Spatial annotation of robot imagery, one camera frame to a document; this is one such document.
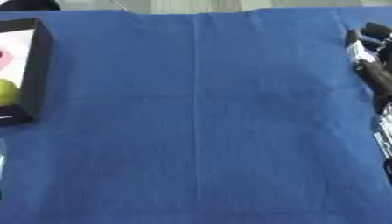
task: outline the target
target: box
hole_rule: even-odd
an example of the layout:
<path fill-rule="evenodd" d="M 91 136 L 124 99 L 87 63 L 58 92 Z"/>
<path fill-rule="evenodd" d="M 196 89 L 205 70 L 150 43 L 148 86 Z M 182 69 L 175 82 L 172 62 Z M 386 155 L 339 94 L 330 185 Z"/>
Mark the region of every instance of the box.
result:
<path fill-rule="evenodd" d="M 38 18 L 0 21 L 0 125 L 39 118 L 52 37 Z"/>

